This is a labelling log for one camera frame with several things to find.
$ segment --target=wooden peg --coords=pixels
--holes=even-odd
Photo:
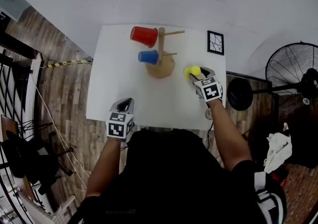
[[[167,52],[163,52],[162,55],[164,56],[164,55],[177,55],[177,54],[178,54],[178,53],[167,53]]]
[[[167,35],[179,34],[179,33],[184,33],[184,31],[172,31],[172,32],[167,32],[164,35],[167,36]]]

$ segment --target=red cup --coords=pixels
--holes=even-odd
[[[134,26],[130,33],[130,39],[138,41],[149,48],[152,48],[158,38],[158,30],[152,28],[144,28],[139,26]]]

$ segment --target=wooden base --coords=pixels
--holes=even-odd
[[[149,75],[155,78],[164,78],[171,75],[175,67],[173,56],[165,55],[162,56],[161,61],[156,65],[146,64]]]

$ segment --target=cable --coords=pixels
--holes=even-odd
[[[210,148],[209,134],[210,134],[210,131],[212,130],[212,127],[213,127],[213,122],[212,122],[212,124],[211,124],[210,129],[208,130],[208,148],[207,148],[207,150],[209,150],[209,148]]]
[[[65,142],[65,140],[64,140],[63,136],[61,135],[60,131],[58,130],[58,128],[55,126],[55,123],[54,123],[53,117],[52,117],[52,115],[51,115],[51,112],[50,112],[48,106],[46,105],[46,103],[45,103],[45,101],[44,101],[44,99],[43,99],[43,97],[42,97],[42,95],[41,95],[41,93],[40,93],[38,87],[36,86],[36,83],[34,82],[34,79],[33,79],[32,76],[31,76],[31,79],[32,79],[32,81],[33,81],[33,83],[34,83],[34,86],[35,86],[35,88],[36,88],[36,90],[37,90],[37,92],[38,92],[38,94],[39,94],[41,100],[43,101],[43,104],[44,104],[46,110],[48,111],[48,114],[49,114],[49,116],[50,116],[50,118],[51,118],[51,120],[52,120],[53,126],[54,126],[54,128],[55,128],[55,130],[56,130],[56,132],[57,132],[57,135],[58,135],[58,137],[59,137],[61,143],[62,143],[62,146],[63,146],[64,150],[66,150],[66,148],[65,148],[65,146],[64,146],[63,143],[65,143],[65,145],[66,145],[68,148],[69,148],[69,146],[68,146],[67,143]],[[80,165],[80,167],[82,168],[82,170],[84,171],[84,173],[89,177],[89,174],[85,171],[85,169],[83,168],[83,166],[81,165],[81,163],[78,161],[78,159],[75,157],[75,155],[74,155],[73,153],[71,153],[71,154],[73,155],[74,159],[78,162],[78,164]],[[75,166],[73,165],[73,163],[72,163],[72,161],[71,161],[69,155],[66,154],[66,156],[67,156],[68,159],[70,160],[71,165],[72,165],[74,171],[75,171],[76,174],[79,176],[79,179],[81,180],[81,182],[83,183],[83,185],[85,186],[85,188],[87,188],[86,184],[85,184],[85,183],[83,182],[83,180],[81,179],[80,174],[78,173],[78,171],[76,170]]]
[[[250,127],[245,133],[243,133],[242,136],[245,135],[247,132],[249,132],[251,129],[252,127]]]
[[[88,62],[88,61],[67,61],[67,62],[62,62],[62,63],[48,64],[47,66],[40,67],[40,68],[41,69],[53,68],[53,67],[72,65],[72,64],[92,64],[92,62]]]

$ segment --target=electric fan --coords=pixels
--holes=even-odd
[[[266,65],[267,89],[252,90],[247,80],[233,79],[228,86],[230,105],[242,111],[247,109],[253,94],[275,92],[281,94],[301,93],[304,103],[318,97],[318,46],[309,43],[293,43],[278,49]]]

